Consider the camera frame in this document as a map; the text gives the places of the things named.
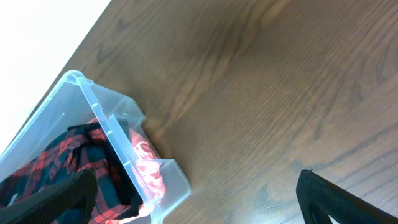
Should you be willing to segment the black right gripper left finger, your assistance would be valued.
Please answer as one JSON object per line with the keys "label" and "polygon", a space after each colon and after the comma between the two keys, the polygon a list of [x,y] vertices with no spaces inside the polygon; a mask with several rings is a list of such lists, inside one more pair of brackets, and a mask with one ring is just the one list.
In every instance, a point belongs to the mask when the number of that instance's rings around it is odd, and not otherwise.
{"label": "black right gripper left finger", "polygon": [[84,169],[1,210],[1,223],[52,223],[65,211],[78,210],[77,223],[88,223],[98,185],[94,169]]}

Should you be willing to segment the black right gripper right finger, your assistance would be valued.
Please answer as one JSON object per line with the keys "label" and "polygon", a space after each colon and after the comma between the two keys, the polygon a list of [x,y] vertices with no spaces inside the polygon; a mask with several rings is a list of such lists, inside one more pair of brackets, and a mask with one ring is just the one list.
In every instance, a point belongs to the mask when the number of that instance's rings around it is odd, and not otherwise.
{"label": "black right gripper right finger", "polygon": [[296,195],[306,224],[397,223],[397,217],[365,202],[312,172],[302,170]]}

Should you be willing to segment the red plaid shirt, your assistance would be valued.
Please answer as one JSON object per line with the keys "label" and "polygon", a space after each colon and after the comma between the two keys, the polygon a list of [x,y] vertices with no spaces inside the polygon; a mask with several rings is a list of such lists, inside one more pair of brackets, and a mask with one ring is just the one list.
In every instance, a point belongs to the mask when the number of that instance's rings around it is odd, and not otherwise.
{"label": "red plaid shirt", "polygon": [[1,182],[1,207],[20,202],[81,170],[89,169],[81,165],[82,150],[89,142],[85,124],[69,127],[38,157]]}

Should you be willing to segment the black ribbed garment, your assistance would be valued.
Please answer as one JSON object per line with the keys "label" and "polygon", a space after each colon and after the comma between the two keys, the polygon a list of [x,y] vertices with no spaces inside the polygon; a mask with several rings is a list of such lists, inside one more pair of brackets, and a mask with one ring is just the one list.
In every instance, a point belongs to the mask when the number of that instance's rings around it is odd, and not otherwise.
{"label": "black ribbed garment", "polygon": [[125,206],[125,211],[116,219],[122,220],[124,218],[137,217],[139,214],[139,207],[143,204],[142,198],[123,167],[116,150],[114,150],[113,156],[118,173],[118,179],[116,181],[117,193],[121,205]]}

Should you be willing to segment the clear plastic storage bin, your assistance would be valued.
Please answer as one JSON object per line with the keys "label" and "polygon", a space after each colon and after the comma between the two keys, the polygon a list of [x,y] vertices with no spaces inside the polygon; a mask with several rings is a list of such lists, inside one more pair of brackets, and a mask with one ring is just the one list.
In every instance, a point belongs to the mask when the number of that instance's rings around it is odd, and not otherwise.
{"label": "clear plastic storage bin", "polygon": [[152,196],[138,173],[136,164],[140,159],[138,153],[132,151],[128,134],[128,129],[132,129],[146,139],[141,128],[145,118],[132,98],[95,84],[77,70],[67,71],[1,154],[1,178],[5,179],[38,157],[67,128],[97,121],[143,202],[154,207],[149,216],[133,222],[162,223],[190,195],[192,188],[176,161],[160,158],[148,141],[157,156],[155,161],[160,163],[166,186],[161,199]]}

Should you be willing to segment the orange garment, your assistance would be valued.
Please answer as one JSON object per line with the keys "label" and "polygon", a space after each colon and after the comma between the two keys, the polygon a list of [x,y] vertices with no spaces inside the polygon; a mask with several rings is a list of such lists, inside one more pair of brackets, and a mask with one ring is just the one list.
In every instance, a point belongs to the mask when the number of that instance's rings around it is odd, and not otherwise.
{"label": "orange garment", "polygon": [[[137,217],[124,218],[122,220],[116,219],[125,211],[125,206],[121,205],[116,188],[118,173],[114,163],[114,149],[99,122],[92,121],[86,124],[85,130],[90,142],[82,150],[81,165],[84,168],[90,167],[95,170],[98,184],[95,206],[89,222],[129,223],[149,216],[154,207],[143,202],[139,207]],[[140,159],[136,164],[138,173],[143,177],[144,183],[148,186],[152,196],[156,199],[161,199],[166,193],[166,186],[160,173],[160,163],[155,161],[157,156],[144,137],[132,129],[128,129],[128,134],[132,144],[132,151],[138,153],[138,158]]]}

